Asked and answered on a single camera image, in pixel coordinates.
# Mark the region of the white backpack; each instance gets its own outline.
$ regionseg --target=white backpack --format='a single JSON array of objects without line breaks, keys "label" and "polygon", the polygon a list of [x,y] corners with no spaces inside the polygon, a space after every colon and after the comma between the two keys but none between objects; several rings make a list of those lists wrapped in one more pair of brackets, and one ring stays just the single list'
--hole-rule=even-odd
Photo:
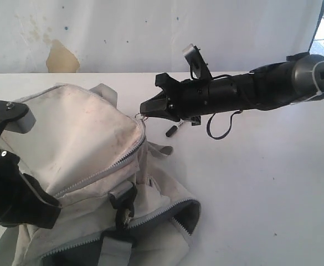
[{"label": "white backpack", "polygon": [[171,147],[148,143],[143,122],[102,91],[65,84],[20,99],[37,122],[24,135],[5,131],[0,147],[21,158],[61,213],[53,229],[8,228],[1,266],[177,265],[187,254],[200,203],[158,167]]}]

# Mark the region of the white table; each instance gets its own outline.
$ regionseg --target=white table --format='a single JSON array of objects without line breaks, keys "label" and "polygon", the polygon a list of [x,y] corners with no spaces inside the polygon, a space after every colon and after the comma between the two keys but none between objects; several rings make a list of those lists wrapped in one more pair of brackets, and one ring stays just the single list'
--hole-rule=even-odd
[{"label": "white table", "polygon": [[[178,80],[187,73],[174,73]],[[159,92],[155,74],[0,74],[0,99],[13,100],[53,86],[98,83],[119,94],[128,115]],[[218,114],[215,135],[229,126]],[[146,122],[148,139],[172,145],[171,174],[200,199],[202,217],[182,265],[324,265],[324,101],[262,112],[245,111],[230,135],[210,139],[202,125]]]}]

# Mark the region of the zipper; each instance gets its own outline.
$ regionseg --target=zipper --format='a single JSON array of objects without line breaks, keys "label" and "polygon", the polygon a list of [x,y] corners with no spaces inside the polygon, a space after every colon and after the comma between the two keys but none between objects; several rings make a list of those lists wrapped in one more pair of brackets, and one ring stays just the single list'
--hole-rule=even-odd
[{"label": "zipper", "polygon": [[90,183],[88,183],[91,179],[101,179],[102,177],[104,177],[104,175],[107,175],[107,173],[111,172],[112,170],[114,170],[117,167],[123,167],[127,164],[129,164],[132,160],[133,160],[133,156],[134,154],[138,151],[138,149],[142,146],[142,144],[144,143],[144,141],[146,140],[146,128],[145,128],[145,124],[143,123],[142,120],[135,120],[136,124],[138,125],[138,127],[142,130],[142,134],[140,136],[140,138],[138,139],[137,144],[135,144],[124,156],[122,156],[120,159],[118,159],[115,163],[113,163],[111,166],[109,166],[108,168],[95,173],[85,179],[80,180],[79,182],[61,190],[60,192],[56,193],[54,195],[55,198],[58,198],[60,196],[62,196],[62,194],[65,194],[69,191],[75,190],[76,187],[85,187]]},{"label": "zipper", "polygon": [[[154,213],[150,213],[150,214],[148,214],[148,215],[145,216],[144,219],[143,219],[142,221],[140,221],[140,222],[137,221],[137,220],[139,220],[140,218],[137,219],[137,220],[132,220],[131,223],[128,225],[127,229],[133,229],[133,228],[139,227],[139,226],[141,226],[141,225],[143,225],[143,224],[145,224],[145,223],[147,223],[147,222],[150,222],[150,221],[152,221],[153,219],[156,219],[158,216],[160,216],[160,215],[162,215],[162,214],[164,214],[164,213],[170,211],[172,208],[175,208],[175,207],[178,206],[179,204],[181,204],[181,203],[185,203],[185,202],[187,202],[187,201],[194,201],[194,202],[197,202],[197,203],[200,204],[200,202],[199,202],[197,199],[193,198],[193,197],[188,197],[188,198],[182,199],[182,200],[180,200],[180,201],[177,201],[177,202],[173,203],[172,205],[169,205],[169,206],[167,206],[167,207],[165,207],[165,208],[162,208],[162,209],[159,210],[159,211],[154,211]],[[179,223],[179,222],[178,222],[174,217],[172,217],[172,220],[173,220],[173,222],[175,222],[176,224],[178,224],[179,228],[182,229],[182,230],[184,230],[185,233],[186,233],[187,235],[192,236],[192,234],[190,234],[190,233],[185,229],[185,227],[184,227],[182,224],[180,224],[180,223]],[[72,248],[80,247],[80,246],[82,246],[82,245],[86,245],[86,244],[89,244],[89,243],[92,243],[92,242],[97,242],[97,241],[100,240],[100,235],[101,235],[101,232],[99,232],[99,233],[95,233],[95,234],[92,234],[90,238],[88,238],[88,239],[86,239],[86,240],[84,240],[84,241],[81,241],[81,242],[78,242],[78,243],[74,243],[74,244],[64,245],[64,246],[62,246],[62,247],[58,247],[58,248],[54,248],[54,249],[50,250],[49,252],[43,254],[43,255],[41,256],[40,259],[42,260],[43,258],[45,258],[45,257],[47,257],[47,256],[55,255],[55,254],[57,254],[57,253],[63,252],[63,251],[68,250],[68,249],[72,249]]]}]

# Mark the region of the white surface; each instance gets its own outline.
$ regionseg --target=white surface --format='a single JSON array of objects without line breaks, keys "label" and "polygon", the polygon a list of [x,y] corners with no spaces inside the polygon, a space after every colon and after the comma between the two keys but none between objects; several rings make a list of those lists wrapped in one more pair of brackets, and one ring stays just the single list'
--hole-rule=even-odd
[{"label": "white surface", "polygon": [[189,43],[213,71],[249,70],[307,51],[321,4],[0,0],[0,73],[46,73],[54,39],[78,59],[78,72],[187,71],[181,51]]},{"label": "white surface", "polygon": [[[118,92],[120,110],[134,115],[140,102],[159,92],[154,77],[3,74],[0,99],[57,82],[86,88],[103,82]],[[215,117],[215,135],[228,128],[229,115]],[[164,135],[171,122],[146,122],[149,140],[174,146],[169,171],[202,203],[195,246],[182,265],[324,265],[324,101],[245,111],[221,141],[207,136],[206,122],[183,125],[171,139]]]}]

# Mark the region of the white wall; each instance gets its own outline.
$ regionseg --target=white wall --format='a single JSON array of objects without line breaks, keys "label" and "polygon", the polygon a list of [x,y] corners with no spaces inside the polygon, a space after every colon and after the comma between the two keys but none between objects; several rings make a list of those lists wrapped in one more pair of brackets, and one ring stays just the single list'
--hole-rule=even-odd
[{"label": "white wall", "polygon": [[[79,72],[186,71],[181,50],[189,43],[201,47],[213,71],[250,70],[306,51],[321,4],[0,0],[0,73],[47,72],[55,39],[77,58]],[[57,51],[58,63],[68,60]],[[71,59],[67,64],[75,64]]]}]

